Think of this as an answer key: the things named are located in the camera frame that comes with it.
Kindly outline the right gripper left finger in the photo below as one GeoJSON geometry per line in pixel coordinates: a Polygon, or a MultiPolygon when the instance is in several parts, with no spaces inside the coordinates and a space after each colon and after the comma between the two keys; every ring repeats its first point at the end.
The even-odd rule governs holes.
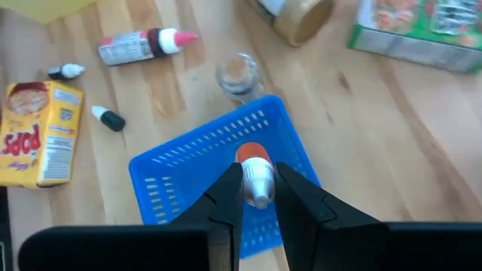
{"type": "Polygon", "coordinates": [[[51,227],[20,247],[20,271],[239,271],[243,171],[233,163],[169,224],[51,227]]]}

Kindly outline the blue plastic basket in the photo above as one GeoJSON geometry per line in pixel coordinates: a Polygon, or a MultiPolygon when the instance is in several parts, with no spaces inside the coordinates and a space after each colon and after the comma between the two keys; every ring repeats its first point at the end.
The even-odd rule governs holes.
{"type": "Polygon", "coordinates": [[[143,223],[166,225],[185,212],[247,142],[262,145],[272,163],[286,163],[319,183],[282,100],[268,95],[131,159],[143,223]]]}

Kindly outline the small glass spice jar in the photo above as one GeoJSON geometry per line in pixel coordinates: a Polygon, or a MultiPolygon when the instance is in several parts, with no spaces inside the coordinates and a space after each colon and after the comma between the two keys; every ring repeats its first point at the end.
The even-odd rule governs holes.
{"type": "Polygon", "coordinates": [[[264,83],[256,61],[237,53],[216,67],[215,78],[222,92],[231,100],[246,104],[264,95],[264,83]]]}

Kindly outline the yellow Corn Pops box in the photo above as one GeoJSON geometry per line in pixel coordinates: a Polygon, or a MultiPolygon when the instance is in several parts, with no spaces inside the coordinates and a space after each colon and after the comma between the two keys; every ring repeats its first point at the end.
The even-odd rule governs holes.
{"type": "Polygon", "coordinates": [[[29,189],[71,178],[84,93],[54,81],[11,84],[0,124],[0,186],[29,189]]]}

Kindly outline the red food colouring bottle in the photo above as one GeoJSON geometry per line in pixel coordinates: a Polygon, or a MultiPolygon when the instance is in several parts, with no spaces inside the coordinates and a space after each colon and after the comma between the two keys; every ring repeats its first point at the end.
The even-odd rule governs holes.
{"type": "Polygon", "coordinates": [[[104,38],[98,52],[106,65],[123,65],[179,53],[198,38],[195,33],[175,28],[152,28],[104,38]]]}

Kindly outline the Apple Jacks cereal box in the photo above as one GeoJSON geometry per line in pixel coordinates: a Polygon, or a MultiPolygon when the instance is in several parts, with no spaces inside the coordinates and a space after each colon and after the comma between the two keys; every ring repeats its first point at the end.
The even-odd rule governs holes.
{"type": "Polygon", "coordinates": [[[360,0],[347,47],[452,72],[480,72],[482,0],[360,0]]]}

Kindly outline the black table frame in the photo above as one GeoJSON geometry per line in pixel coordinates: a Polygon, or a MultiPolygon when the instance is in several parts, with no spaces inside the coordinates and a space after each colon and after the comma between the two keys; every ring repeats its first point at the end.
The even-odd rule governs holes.
{"type": "Polygon", "coordinates": [[[6,187],[0,187],[0,271],[13,271],[11,228],[6,187]]]}

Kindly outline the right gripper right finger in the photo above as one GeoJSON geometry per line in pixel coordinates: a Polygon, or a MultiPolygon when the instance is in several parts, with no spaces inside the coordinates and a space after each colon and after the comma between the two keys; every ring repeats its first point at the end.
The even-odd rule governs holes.
{"type": "Polygon", "coordinates": [[[291,271],[482,271],[482,223],[379,221],[276,164],[291,271]]]}

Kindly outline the orange food colouring dropper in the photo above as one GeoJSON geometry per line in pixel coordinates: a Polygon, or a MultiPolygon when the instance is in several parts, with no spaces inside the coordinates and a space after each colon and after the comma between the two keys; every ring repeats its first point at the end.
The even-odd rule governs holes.
{"type": "Polygon", "coordinates": [[[265,209],[275,195],[274,167],[263,145],[247,142],[236,151],[235,161],[243,170],[243,190],[246,202],[265,209]]]}

